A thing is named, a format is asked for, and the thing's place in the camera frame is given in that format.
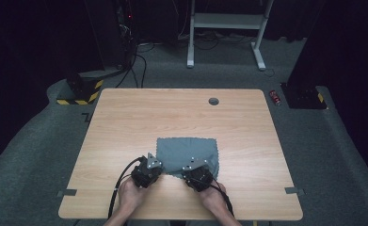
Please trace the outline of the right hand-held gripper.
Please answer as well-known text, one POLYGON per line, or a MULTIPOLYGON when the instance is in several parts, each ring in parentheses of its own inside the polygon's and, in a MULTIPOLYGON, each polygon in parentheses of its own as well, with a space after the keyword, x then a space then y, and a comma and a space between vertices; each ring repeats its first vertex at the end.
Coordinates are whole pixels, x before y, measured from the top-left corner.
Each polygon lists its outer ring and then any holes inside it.
POLYGON ((182 176, 186 184, 197 192, 209 188, 214 180, 209 170, 208 161, 205 159, 192 158, 182 168, 182 176))

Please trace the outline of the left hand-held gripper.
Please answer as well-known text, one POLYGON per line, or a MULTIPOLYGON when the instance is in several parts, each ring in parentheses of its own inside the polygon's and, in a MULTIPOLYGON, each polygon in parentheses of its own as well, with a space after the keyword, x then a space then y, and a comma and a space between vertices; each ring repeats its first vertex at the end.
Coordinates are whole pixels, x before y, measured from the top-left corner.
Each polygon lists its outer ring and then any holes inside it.
POLYGON ((137 187, 148 188, 154 184, 163 172, 163 163, 152 153, 139 158, 140 164, 135 166, 131 177, 137 187))

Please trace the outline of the grey textured cloth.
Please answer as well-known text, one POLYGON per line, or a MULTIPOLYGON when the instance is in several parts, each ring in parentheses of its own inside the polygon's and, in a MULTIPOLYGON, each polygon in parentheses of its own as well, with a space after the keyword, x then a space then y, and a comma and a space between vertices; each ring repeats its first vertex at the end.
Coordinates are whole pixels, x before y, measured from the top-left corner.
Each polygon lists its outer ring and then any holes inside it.
POLYGON ((160 137, 156 140, 156 158, 162 162, 164 173, 182 179, 182 170, 192 159, 206 160, 216 179, 219 156, 214 138, 160 137))

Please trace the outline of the person's right hand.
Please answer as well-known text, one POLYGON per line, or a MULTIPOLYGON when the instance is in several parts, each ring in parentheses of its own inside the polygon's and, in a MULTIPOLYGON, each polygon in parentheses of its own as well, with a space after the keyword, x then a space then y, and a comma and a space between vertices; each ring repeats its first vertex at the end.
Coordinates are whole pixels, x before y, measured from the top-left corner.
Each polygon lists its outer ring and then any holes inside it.
POLYGON ((216 185, 199 193, 201 204, 212 214, 220 215, 228 211, 222 194, 216 189, 216 185))

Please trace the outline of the person's left hand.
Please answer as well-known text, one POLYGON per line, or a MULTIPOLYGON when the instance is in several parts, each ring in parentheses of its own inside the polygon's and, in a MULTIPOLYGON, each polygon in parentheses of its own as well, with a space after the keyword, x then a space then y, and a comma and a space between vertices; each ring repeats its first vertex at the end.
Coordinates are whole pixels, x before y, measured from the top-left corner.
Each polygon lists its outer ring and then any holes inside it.
POLYGON ((119 190, 119 216, 130 217, 144 202, 148 191, 148 188, 137 187, 131 178, 125 180, 119 190))

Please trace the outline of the grey tape strip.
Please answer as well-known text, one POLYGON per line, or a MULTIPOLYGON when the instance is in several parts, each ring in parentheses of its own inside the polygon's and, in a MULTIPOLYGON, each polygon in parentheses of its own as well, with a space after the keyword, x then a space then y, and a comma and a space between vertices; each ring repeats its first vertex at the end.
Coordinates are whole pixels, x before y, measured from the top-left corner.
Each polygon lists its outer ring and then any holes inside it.
POLYGON ((64 196, 75 196, 76 195, 77 190, 76 189, 64 189, 64 190, 59 190, 56 193, 57 197, 64 197, 64 196))
POLYGON ((285 187, 284 189, 286 194, 297 194, 298 196, 305 194, 303 189, 297 187, 285 187))

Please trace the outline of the black yellow striped stand base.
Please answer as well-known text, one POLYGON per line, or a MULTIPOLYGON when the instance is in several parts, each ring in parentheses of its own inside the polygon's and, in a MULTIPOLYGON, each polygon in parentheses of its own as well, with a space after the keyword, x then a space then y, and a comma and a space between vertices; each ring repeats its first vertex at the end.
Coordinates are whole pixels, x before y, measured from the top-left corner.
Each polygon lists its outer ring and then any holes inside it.
POLYGON ((56 102, 59 105, 91 105, 100 94, 103 80, 66 81, 56 102))

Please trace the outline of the red can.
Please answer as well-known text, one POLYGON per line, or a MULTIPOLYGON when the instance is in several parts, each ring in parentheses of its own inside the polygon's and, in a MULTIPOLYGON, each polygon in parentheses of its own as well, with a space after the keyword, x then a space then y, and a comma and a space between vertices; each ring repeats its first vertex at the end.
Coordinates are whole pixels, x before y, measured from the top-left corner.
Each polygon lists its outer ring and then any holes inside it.
POLYGON ((279 97, 279 95, 276 91, 270 90, 269 91, 269 96, 270 96, 271 100, 273 101, 273 103, 275 105, 280 105, 281 104, 280 97, 279 97))

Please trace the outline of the black square stand base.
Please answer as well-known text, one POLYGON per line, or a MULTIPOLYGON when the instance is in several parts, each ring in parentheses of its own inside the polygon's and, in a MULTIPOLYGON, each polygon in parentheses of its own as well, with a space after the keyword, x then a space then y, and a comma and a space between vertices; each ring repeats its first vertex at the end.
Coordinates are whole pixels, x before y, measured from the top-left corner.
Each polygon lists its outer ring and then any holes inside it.
POLYGON ((322 94, 316 89, 300 89, 281 83, 285 100, 292 109, 326 109, 328 106, 322 94))

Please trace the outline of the dark equipment rack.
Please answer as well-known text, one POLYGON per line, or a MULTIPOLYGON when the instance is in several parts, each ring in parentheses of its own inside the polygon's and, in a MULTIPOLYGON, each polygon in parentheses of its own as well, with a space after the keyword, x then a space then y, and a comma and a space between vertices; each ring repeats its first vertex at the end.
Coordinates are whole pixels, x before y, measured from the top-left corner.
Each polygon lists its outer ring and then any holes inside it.
POLYGON ((120 41, 123 52, 123 68, 130 65, 136 45, 137 28, 135 19, 134 0, 113 0, 114 11, 120 30, 120 41))

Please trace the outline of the white metal desk frame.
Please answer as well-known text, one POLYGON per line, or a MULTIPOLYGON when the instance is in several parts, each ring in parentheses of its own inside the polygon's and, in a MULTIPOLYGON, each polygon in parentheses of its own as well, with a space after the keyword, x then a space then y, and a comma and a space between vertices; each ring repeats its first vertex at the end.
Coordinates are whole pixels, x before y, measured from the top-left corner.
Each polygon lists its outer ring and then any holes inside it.
POLYGON ((218 28, 218 29, 245 29, 257 30, 256 41, 250 44, 258 69, 265 71, 266 66, 262 57, 260 46, 269 20, 270 11, 274 0, 267 0, 265 11, 260 15, 250 14, 221 14, 221 13, 198 13, 196 12, 196 0, 191 0, 189 41, 187 50, 186 67, 191 69, 195 65, 195 29, 196 28, 218 28))

